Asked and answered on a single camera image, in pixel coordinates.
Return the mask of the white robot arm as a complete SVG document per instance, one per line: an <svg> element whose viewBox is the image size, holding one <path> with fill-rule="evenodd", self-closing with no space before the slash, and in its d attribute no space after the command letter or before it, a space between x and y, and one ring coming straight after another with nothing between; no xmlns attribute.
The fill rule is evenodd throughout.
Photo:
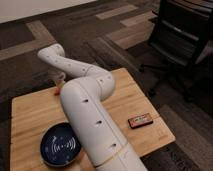
<svg viewBox="0 0 213 171"><path fill-rule="evenodd" d="M148 171L102 105L115 90L112 73L66 58L60 44L41 49L38 58L72 77L60 91L62 109L96 171Z"/></svg>

